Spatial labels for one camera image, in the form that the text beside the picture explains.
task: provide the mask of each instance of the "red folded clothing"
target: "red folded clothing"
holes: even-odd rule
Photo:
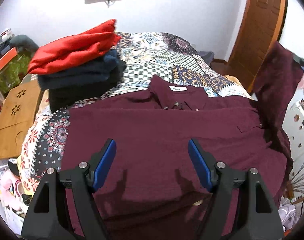
[[[121,39],[114,33],[115,19],[86,32],[61,38],[40,47],[28,65],[28,73],[56,73],[104,55]]]

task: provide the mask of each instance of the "wooden floor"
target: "wooden floor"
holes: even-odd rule
[[[222,76],[230,75],[236,77],[246,90],[251,85],[251,82],[249,83],[251,77],[249,77],[247,71],[243,71],[242,69],[233,69],[229,65],[218,62],[212,62],[211,68]]]

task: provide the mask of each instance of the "patterned bedspread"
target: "patterned bedspread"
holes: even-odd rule
[[[240,95],[247,97],[243,87],[213,71],[184,39],[168,33],[117,33],[122,37],[116,45],[127,64],[123,80],[101,96],[146,90],[157,74],[178,85],[204,87],[209,97]],[[83,107],[97,98],[76,102],[71,107]],[[61,168],[68,137],[69,108],[51,114],[48,107],[39,113],[29,129],[18,162],[26,194],[33,195],[46,169]]]

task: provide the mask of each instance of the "wooden board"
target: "wooden board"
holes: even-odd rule
[[[10,91],[0,113],[0,159],[18,157],[39,105],[37,80]]]

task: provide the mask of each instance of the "shirt label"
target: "shirt label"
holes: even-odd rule
[[[174,87],[174,86],[169,86],[169,88],[170,88],[172,91],[186,91],[186,90],[187,90],[186,87]]]

